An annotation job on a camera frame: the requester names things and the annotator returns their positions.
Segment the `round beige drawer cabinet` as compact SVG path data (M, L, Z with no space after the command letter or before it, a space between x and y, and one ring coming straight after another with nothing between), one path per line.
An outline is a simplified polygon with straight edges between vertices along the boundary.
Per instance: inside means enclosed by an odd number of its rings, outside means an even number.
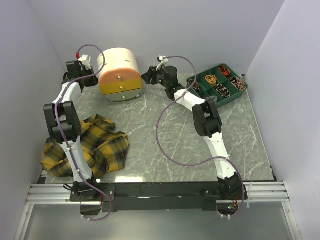
M97 58L97 75L101 93L112 102L138 98L143 88L134 53L122 47L103 51Z

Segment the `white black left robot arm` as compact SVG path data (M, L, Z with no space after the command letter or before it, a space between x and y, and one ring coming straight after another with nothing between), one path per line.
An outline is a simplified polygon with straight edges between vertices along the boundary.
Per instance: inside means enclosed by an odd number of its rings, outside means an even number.
M66 154L73 181L78 184L93 180L93 172L81 146L82 126L74 104L85 87L98 84L90 61L89 55L82 55L66 62L67 72L58 97L43 107L49 135Z

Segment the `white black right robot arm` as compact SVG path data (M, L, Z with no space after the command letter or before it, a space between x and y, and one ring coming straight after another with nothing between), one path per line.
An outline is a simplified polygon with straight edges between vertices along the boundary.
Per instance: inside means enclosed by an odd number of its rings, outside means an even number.
M178 162L164 151L159 140L159 124L163 116L160 114L155 129L156 141L164 156L171 162L183 167L195 167L209 161L214 161L219 193L223 199L246 199L246 189L243 178L237 167L230 160L222 135L222 120L213 98L202 99L195 96L178 80L178 70L174 66L151 66L141 78L148 85L160 84L165 87L167 97L173 104L179 104L191 111L194 128L197 134L207 144L211 157L199 163Z

